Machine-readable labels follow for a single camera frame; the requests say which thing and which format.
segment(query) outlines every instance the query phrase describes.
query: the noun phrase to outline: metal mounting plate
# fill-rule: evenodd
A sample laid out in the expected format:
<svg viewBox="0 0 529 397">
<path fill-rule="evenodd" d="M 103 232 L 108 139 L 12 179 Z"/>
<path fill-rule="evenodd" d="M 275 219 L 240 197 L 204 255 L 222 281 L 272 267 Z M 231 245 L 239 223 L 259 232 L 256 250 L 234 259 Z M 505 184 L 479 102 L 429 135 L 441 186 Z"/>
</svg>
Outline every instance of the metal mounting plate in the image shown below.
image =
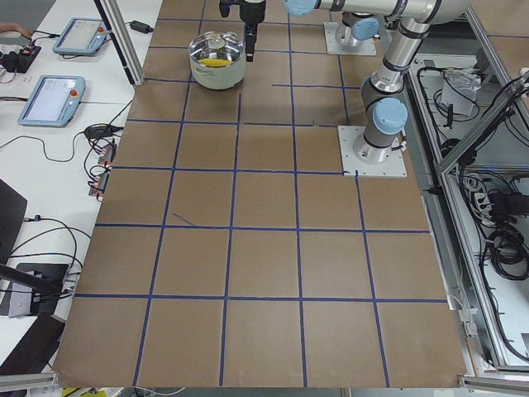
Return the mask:
<svg viewBox="0 0 529 397">
<path fill-rule="evenodd" d="M 364 133 L 365 127 L 361 126 L 339 126 L 341 164 L 344 176 L 372 176 L 377 178 L 406 178 L 406 166 L 404 165 L 403 153 L 392 151 L 389 158 L 382 164 L 371 165 L 359 160 L 353 152 L 353 143 L 360 134 Z M 393 146 L 398 146 L 395 138 Z"/>
<path fill-rule="evenodd" d="M 325 42 L 327 45 L 327 54 L 333 55 L 362 55 L 376 56 L 377 49 L 374 46 L 374 40 L 368 39 L 356 46 L 354 49 L 345 48 L 338 44 L 335 38 L 336 31 L 340 26 L 339 22 L 324 22 Z"/>
</svg>

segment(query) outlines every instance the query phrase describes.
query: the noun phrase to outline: brown cardboard sheet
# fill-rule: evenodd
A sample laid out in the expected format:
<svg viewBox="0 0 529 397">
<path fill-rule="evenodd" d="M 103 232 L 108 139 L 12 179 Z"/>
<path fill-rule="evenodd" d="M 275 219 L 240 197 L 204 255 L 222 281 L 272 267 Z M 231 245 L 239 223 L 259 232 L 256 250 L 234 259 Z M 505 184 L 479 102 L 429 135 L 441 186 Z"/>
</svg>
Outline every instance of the brown cardboard sheet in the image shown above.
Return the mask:
<svg viewBox="0 0 529 397">
<path fill-rule="evenodd" d="M 64 386 L 450 387 L 465 371 L 420 191 L 342 175 L 373 58 L 269 2 L 232 89 L 188 81 L 218 0 L 165 0 L 54 368 Z"/>
<path fill-rule="evenodd" d="M 529 2 L 477 0 L 473 9 L 509 77 L 520 77 L 529 62 Z M 523 101 L 529 105 L 529 99 Z"/>
<path fill-rule="evenodd" d="M 475 0 L 472 7 L 488 35 L 529 36 L 526 0 Z"/>
</svg>

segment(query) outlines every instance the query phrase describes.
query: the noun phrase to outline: stainless steel pot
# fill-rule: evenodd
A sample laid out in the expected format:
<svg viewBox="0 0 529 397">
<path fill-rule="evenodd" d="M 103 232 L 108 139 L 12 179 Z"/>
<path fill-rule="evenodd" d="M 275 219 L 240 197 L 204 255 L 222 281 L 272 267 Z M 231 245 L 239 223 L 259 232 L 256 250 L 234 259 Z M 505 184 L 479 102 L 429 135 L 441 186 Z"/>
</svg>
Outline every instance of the stainless steel pot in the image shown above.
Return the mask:
<svg viewBox="0 0 529 397">
<path fill-rule="evenodd" d="M 237 34 L 208 31 L 189 44 L 193 78 L 211 89 L 231 88 L 246 73 L 245 47 Z"/>
</svg>

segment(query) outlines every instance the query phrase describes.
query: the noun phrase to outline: white table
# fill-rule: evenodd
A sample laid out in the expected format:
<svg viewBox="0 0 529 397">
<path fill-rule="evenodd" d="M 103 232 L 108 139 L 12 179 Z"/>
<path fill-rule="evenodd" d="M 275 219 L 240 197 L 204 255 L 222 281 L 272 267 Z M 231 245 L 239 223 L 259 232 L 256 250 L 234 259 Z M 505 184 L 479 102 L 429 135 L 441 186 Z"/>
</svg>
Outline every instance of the white table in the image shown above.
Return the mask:
<svg viewBox="0 0 529 397">
<path fill-rule="evenodd" d="M 154 26 L 162 0 L 119 0 L 122 15 L 126 22 L 139 20 Z M 57 0 L 44 21 L 41 31 L 60 33 L 71 17 L 99 17 L 93 2 L 87 0 Z M 141 63 L 150 43 L 151 34 L 131 31 L 131 39 Z M 24 103 L 0 102 L 0 146 L 20 135 L 35 136 L 45 141 L 50 157 L 69 158 L 72 153 L 72 139 L 76 133 L 88 125 L 110 122 L 128 103 L 134 94 L 122 69 L 112 43 L 107 43 L 94 57 L 64 60 L 53 53 L 54 40 L 38 41 L 42 46 L 40 54 L 27 74 L 19 74 L 10 84 L 0 86 L 0 96 L 14 95 L 27 98 L 42 74 L 81 75 L 86 79 L 87 88 L 74 119 L 64 128 L 22 127 L 17 118 Z M 128 109 L 114 122 L 123 126 Z M 38 141 L 21 139 L 0 150 L 0 179 L 12 186 L 27 201 L 27 217 L 40 214 L 46 218 L 59 219 L 70 227 L 77 227 L 91 233 L 95 224 L 100 203 L 88 196 L 88 177 L 83 170 L 84 157 L 89 146 L 84 136 L 76 139 L 75 157 L 68 163 L 48 161 Z M 97 163 L 97 155 L 91 154 L 88 166 Z M 59 226 L 52 222 L 25 222 L 17 239 L 17 244 L 35 236 L 39 232 Z M 88 239 L 77 233 L 80 261 L 84 260 L 88 249 Z M 27 254 L 41 251 L 73 252 L 71 236 L 66 231 L 51 232 L 24 246 L 17 253 Z M 20 262 L 69 263 L 69 258 L 59 256 L 38 256 L 24 259 L 11 259 L 8 264 Z M 0 282 L 5 288 L 6 282 Z M 55 314 L 66 319 L 71 299 L 59 302 Z M 3 362 L 20 338 L 35 321 L 35 318 L 13 319 L 0 317 L 0 362 Z"/>
<path fill-rule="evenodd" d="M 121 0 L 125 22 L 138 20 L 154 26 L 161 0 Z M 98 10 L 91 1 L 74 2 L 57 0 L 44 21 L 40 31 L 60 34 L 72 17 L 99 18 Z M 143 64 L 152 33 L 143 34 L 128 29 L 132 44 L 140 62 Z M 87 91 L 83 96 L 86 103 L 127 103 L 134 95 L 122 64 L 112 42 L 104 44 L 94 56 L 84 56 L 66 60 L 52 51 L 56 39 L 41 39 L 37 45 L 41 52 L 25 74 L 19 74 L 11 83 L 0 86 L 1 95 L 28 98 L 36 81 L 43 74 L 80 75 L 86 79 Z"/>
</svg>

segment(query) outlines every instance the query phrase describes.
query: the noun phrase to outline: pot lid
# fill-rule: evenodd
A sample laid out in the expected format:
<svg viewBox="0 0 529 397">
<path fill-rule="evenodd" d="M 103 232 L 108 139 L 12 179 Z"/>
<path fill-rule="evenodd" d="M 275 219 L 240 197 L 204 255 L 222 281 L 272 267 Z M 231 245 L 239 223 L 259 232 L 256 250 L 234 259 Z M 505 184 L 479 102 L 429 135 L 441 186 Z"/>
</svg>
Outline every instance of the pot lid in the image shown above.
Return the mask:
<svg viewBox="0 0 529 397">
<path fill-rule="evenodd" d="M 213 68 L 231 65 L 243 54 L 244 44 L 232 31 L 208 31 L 189 44 L 191 59 Z"/>
</svg>

